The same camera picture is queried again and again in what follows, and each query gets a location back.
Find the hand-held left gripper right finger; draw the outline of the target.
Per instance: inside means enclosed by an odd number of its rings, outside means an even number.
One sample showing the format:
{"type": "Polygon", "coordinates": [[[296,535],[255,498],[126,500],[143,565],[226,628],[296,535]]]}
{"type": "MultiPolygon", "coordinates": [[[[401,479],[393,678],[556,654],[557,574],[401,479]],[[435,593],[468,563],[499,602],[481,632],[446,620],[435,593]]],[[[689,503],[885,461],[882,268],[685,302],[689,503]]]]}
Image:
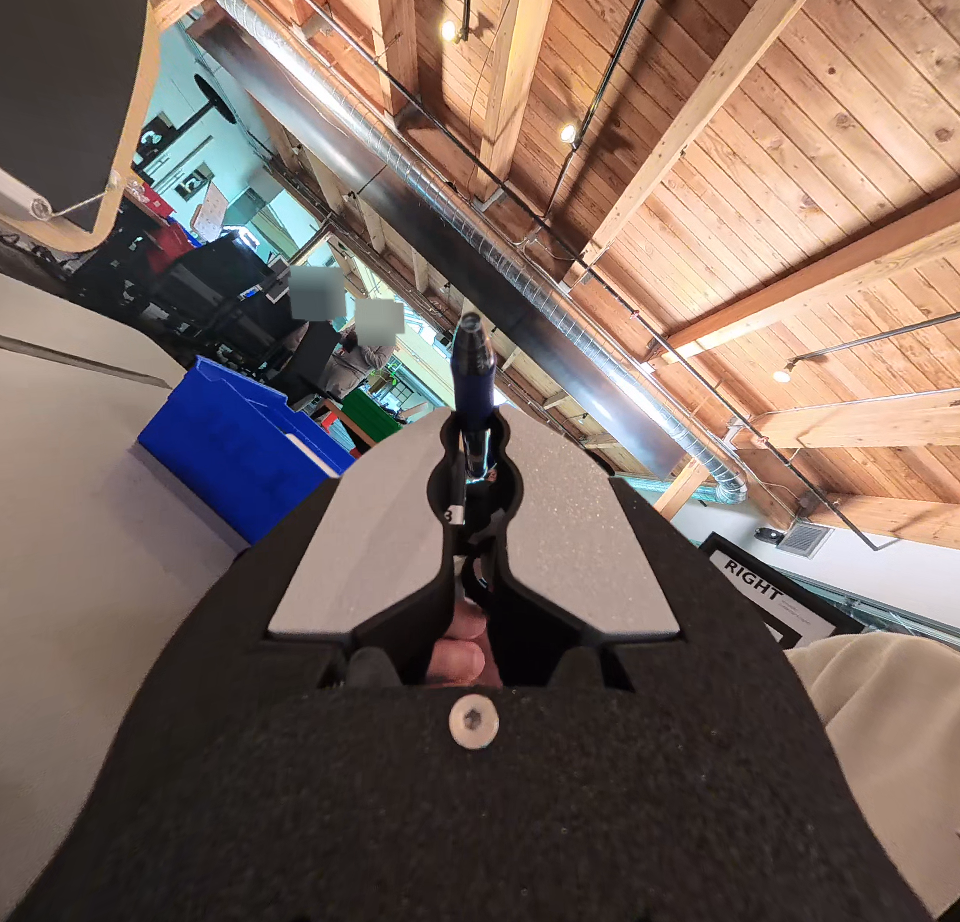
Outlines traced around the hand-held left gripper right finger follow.
{"type": "Polygon", "coordinates": [[[505,627],[540,639],[676,639],[677,617],[610,477],[517,408],[496,414],[514,483],[493,562],[505,627]]]}

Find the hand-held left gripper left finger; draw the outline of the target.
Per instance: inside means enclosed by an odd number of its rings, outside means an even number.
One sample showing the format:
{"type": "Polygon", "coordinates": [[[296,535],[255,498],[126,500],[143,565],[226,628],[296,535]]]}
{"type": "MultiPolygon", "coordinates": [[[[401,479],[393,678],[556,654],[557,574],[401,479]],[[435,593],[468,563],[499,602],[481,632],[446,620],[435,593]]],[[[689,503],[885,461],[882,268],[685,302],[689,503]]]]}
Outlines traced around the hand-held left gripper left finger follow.
{"type": "Polygon", "coordinates": [[[427,486],[441,465],[436,408],[384,439],[341,476],[274,613],[274,638],[339,639],[441,571],[445,526],[427,486]]]}

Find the blue plastic storage bin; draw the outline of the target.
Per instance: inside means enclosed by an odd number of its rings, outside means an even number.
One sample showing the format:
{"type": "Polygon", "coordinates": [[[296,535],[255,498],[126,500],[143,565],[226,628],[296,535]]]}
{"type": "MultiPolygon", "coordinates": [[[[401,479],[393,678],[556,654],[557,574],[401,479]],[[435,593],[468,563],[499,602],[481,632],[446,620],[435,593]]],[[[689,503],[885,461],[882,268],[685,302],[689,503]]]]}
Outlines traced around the blue plastic storage bin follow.
{"type": "Polygon", "coordinates": [[[341,476],[354,457],[286,397],[199,357],[138,436],[139,444],[248,544],[328,477],[286,438],[298,436],[341,476]]]}

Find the dark blue pen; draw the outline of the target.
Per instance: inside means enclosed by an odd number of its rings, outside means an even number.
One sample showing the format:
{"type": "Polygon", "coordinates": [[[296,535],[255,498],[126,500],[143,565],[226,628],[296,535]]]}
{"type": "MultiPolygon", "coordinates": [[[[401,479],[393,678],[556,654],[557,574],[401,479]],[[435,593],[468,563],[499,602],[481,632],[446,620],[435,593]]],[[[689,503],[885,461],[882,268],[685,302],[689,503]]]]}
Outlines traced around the dark blue pen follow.
{"type": "Polygon", "coordinates": [[[482,481],[489,468],[495,418],[497,357],[477,311],[462,316],[454,332],[450,368],[454,411],[466,485],[482,481]]]}

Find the grey desk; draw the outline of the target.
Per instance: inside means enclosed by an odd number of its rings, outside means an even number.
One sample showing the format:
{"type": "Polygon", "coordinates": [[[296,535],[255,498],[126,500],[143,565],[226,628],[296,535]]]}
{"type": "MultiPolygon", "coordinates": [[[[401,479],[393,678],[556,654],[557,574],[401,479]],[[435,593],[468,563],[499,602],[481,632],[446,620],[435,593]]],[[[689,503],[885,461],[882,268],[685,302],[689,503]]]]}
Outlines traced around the grey desk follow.
{"type": "Polygon", "coordinates": [[[244,540],[138,445],[185,369],[1,279],[1,911],[49,863],[150,667],[244,540]]]}

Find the person's right hand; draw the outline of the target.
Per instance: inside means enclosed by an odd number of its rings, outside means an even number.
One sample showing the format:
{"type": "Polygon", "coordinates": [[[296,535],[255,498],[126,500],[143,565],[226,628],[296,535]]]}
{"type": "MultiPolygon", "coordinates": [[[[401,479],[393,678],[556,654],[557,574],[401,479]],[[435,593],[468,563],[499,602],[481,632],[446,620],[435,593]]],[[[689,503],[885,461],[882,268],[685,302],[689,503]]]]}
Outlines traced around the person's right hand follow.
{"type": "Polygon", "coordinates": [[[424,683],[442,687],[501,688],[487,617],[469,598],[456,601],[450,626],[432,649],[424,683]]]}

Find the green crate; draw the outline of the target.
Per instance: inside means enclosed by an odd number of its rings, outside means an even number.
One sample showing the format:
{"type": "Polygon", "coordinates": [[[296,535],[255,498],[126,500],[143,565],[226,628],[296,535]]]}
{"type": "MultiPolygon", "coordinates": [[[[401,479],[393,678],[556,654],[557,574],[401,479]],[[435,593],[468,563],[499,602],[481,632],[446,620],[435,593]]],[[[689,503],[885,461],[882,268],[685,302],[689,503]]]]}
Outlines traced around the green crate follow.
{"type": "Polygon", "coordinates": [[[357,387],[342,400],[342,413],[365,433],[373,444],[398,433],[403,425],[394,414],[377,403],[363,387],[357,387]]]}

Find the framed marker poster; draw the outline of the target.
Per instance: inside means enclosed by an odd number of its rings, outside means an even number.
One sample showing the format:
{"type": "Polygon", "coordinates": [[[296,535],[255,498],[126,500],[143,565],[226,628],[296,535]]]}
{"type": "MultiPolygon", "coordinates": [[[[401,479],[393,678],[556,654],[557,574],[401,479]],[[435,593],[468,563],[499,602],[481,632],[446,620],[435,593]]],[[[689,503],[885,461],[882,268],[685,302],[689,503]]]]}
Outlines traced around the framed marker poster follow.
{"type": "Polygon", "coordinates": [[[715,532],[702,541],[700,550],[759,610],[763,622],[785,651],[865,631],[862,623],[834,604],[715,532]]]}

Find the person's cream sweater torso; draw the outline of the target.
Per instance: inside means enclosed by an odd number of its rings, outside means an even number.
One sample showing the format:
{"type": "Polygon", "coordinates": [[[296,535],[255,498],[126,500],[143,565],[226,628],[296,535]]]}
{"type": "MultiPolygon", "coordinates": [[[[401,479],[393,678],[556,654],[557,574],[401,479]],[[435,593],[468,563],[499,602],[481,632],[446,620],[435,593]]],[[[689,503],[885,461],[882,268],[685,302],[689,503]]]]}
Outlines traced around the person's cream sweater torso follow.
{"type": "Polygon", "coordinates": [[[887,855],[931,916],[958,920],[958,652],[872,632],[785,655],[887,855]]]}

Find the red storage bins row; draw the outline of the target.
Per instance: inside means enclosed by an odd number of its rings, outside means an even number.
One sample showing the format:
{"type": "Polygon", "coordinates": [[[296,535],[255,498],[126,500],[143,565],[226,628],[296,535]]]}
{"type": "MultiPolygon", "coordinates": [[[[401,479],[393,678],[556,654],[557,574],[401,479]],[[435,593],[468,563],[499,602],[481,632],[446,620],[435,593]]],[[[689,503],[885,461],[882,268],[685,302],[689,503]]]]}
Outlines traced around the red storage bins row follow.
{"type": "Polygon", "coordinates": [[[201,245],[173,218],[172,206],[137,178],[127,180],[124,187],[123,215],[134,233],[146,240],[146,261],[154,275],[201,245]]]}

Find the black round disc stand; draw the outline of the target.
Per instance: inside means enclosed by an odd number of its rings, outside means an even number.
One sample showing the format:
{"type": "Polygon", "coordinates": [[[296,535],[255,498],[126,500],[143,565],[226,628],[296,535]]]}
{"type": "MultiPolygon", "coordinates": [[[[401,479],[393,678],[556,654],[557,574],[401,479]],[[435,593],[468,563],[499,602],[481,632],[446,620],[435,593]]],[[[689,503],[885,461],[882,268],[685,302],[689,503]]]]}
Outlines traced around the black round disc stand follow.
{"type": "Polygon", "coordinates": [[[143,156],[154,157],[162,150],[171,147],[179,138],[186,135],[192,127],[198,124],[210,112],[216,112],[228,124],[236,124],[236,117],[228,102],[210,82],[199,74],[194,74],[194,83],[205,101],[198,111],[194,112],[182,124],[174,126],[161,113],[151,118],[143,127],[140,134],[139,149],[143,156]]]}

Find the white tablet stand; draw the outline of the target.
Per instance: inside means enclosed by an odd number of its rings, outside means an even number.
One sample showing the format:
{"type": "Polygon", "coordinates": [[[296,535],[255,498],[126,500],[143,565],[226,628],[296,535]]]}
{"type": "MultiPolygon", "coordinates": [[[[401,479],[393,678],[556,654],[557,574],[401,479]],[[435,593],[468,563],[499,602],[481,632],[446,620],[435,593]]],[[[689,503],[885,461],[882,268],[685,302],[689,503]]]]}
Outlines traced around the white tablet stand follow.
{"type": "Polygon", "coordinates": [[[99,202],[110,191],[122,189],[123,185],[121,174],[113,170],[110,172],[109,180],[103,191],[66,208],[54,210],[45,196],[2,168],[1,214],[13,220],[48,222],[86,208],[94,202],[99,202]]]}

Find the grey wall vent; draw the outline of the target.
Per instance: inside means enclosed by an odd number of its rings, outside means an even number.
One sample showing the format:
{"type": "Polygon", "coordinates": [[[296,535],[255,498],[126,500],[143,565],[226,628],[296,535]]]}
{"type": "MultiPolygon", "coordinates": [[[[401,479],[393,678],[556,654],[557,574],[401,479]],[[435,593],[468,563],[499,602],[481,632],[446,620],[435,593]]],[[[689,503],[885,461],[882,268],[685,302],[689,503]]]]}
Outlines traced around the grey wall vent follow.
{"type": "Polygon", "coordinates": [[[795,520],[776,543],[776,549],[791,556],[810,560],[833,534],[830,526],[809,520],[795,520]]]}

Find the large metal duct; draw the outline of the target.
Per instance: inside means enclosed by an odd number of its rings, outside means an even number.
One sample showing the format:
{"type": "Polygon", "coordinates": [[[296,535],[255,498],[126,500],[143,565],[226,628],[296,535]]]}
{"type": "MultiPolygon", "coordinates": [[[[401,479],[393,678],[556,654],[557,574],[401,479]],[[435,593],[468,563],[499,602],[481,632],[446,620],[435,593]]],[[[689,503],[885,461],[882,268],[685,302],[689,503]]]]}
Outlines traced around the large metal duct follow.
{"type": "Polygon", "coordinates": [[[573,309],[474,226],[436,177],[408,160],[344,96],[294,80],[229,17],[200,46],[600,426],[657,478],[693,437],[573,309]]]}

